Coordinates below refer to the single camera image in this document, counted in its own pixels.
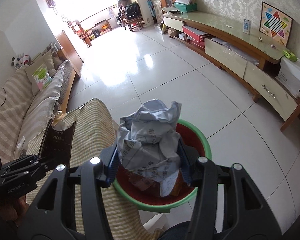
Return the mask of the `person left hand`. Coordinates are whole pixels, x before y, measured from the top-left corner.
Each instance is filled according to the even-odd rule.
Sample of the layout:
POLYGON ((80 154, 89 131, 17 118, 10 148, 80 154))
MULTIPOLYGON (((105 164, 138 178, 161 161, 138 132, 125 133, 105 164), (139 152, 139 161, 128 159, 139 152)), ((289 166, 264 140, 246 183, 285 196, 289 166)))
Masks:
POLYGON ((0 218, 19 228, 25 214, 29 209, 26 196, 15 199, 10 203, 0 204, 0 218))

